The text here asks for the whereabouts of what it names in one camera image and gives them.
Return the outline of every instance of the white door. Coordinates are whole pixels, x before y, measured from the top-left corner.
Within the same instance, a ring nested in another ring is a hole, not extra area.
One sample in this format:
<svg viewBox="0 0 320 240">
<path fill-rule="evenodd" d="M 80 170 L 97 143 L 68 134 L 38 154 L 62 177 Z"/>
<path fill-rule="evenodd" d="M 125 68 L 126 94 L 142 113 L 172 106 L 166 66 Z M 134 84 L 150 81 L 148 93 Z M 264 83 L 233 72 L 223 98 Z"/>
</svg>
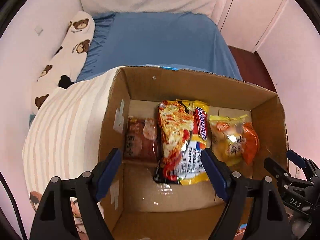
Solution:
<svg viewBox="0 0 320 240">
<path fill-rule="evenodd" d="M 230 46 L 252 51 L 282 0 L 233 0 L 221 34 Z"/>
</svg>

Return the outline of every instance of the white sticker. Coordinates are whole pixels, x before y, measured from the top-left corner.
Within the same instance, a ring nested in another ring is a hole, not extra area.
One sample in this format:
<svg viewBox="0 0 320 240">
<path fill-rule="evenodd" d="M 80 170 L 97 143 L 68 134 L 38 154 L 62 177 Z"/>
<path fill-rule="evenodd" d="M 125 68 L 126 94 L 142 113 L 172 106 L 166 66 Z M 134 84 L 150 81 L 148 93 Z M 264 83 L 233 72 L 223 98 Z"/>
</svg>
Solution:
<svg viewBox="0 0 320 240">
<path fill-rule="evenodd" d="M 112 183 L 110 186 L 111 204 L 115 203 L 115 210 L 118 209 L 118 196 L 119 196 L 119 180 Z"/>
<path fill-rule="evenodd" d="M 121 100 L 120 109 L 117 108 L 115 122 L 113 123 L 113 129 L 121 134 L 123 132 L 123 125 L 124 125 L 123 108 L 124 108 L 124 101 Z"/>
</svg>

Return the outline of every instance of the blue blanket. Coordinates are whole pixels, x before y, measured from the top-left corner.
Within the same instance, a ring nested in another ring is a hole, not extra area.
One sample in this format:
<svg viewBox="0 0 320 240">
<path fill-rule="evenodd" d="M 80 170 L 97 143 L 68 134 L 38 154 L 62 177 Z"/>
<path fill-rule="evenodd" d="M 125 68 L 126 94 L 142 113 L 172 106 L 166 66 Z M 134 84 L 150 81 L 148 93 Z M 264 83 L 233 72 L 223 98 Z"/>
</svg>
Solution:
<svg viewBox="0 0 320 240">
<path fill-rule="evenodd" d="M 205 15 L 106 13 L 94 20 L 93 41 L 77 82 L 117 66 L 146 64 L 186 65 L 242 80 L 220 31 Z"/>
</svg>

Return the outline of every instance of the brown wooden floor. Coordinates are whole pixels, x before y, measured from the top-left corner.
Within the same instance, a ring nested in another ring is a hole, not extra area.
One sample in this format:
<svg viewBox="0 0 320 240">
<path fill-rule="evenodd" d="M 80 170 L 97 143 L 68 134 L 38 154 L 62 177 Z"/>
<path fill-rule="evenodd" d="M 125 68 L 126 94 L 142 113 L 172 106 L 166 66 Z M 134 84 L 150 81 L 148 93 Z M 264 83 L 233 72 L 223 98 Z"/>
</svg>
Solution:
<svg viewBox="0 0 320 240">
<path fill-rule="evenodd" d="M 244 81 L 276 92 L 270 75 L 257 52 L 252 53 L 231 46 L 229 46 L 229 49 L 236 60 Z"/>
</svg>

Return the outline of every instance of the snack package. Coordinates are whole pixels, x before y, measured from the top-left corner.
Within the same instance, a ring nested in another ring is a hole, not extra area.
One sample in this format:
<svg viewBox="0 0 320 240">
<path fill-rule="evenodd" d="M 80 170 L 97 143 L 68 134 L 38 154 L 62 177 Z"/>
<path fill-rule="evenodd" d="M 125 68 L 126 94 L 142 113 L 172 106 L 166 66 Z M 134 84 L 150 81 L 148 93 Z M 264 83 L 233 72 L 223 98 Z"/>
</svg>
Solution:
<svg viewBox="0 0 320 240">
<path fill-rule="evenodd" d="M 163 155 L 154 181 L 190 185 L 208 180 L 201 151 L 206 148 L 209 106 L 200 101 L 163 101 L 158 110 Z"/>
<path fill-rule="evenodd" d="M 129 118 L 124 159 L 157 163 L 158 140 L 156 120 Z"/>
<path fill-rule="evenodd" d="M 244 123 L 247 115 L 238 118 L 211 115 L 212 151 L 216 157 L 233 166 L 242 159 L 250 165 L 259 150 L 258 135 L 250 123 Z"/>
</svg>

